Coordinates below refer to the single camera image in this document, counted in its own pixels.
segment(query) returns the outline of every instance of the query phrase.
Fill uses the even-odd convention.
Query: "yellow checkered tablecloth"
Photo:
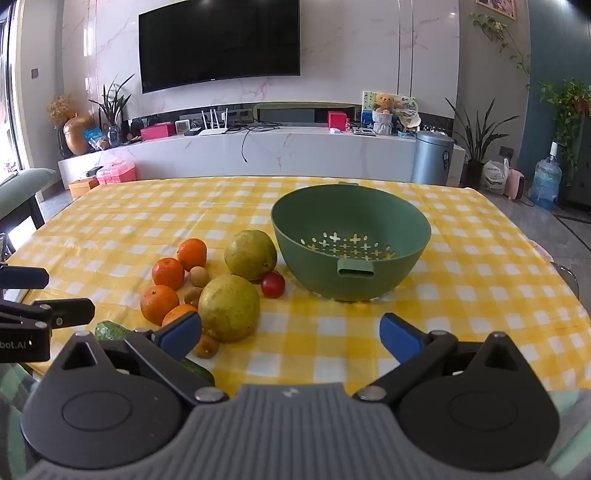
[[[149,327],[139,297],[151,285],[156,260],[174,256],[183,240],[196,237],[207,243],[210,275],[227,273],[223,252],[235,233],[261,229],[274,238],[270,210],[279,197],[336,181],[216,177],[100,186],[49,221],[10,263],[50,273],[49,286],[32,291],[26,302],[88,297],[96,305],[91,330],[102,320]],[[405,198],[425,214],[433,235],[423,256],[389,295],[360,303],[312,295],[280,257],[277,270],[287,291],[280,299],[261,300],[257,333],[223,345],[211,360],[198,360],[220,388],[233,394],[249,382],[339,381],[353,393],[398,364],[379,341],[385,312],[461,340],[484,340],[504,330],[548,389],[591,387],[587,313],[493,204],[469,189],[352,181]],[[53,332],[52,357],[71,334]],[[34,368],[44,372],[48,366]]]

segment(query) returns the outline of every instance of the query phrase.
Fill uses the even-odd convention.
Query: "green cushion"
[[[56,172],[49,168],[29,168],[0,184],[0,219],[27,199],[53,184]]]

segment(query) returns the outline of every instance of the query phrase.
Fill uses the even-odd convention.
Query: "cherry tomato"
[[[269,272],[261,280],[261,290],[265,297],[277,299],[285,292],[285,279],[277,272]]]

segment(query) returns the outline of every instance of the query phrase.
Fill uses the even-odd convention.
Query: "television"
[[[142,91],[300,74],[299,0],[184,0],[139,16]]]

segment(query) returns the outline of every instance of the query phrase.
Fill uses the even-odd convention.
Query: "gray trash can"
[[[453,139],[445,135],[433,132],[417,133],[411,182],[445,185],[452,162],[453,146]]]

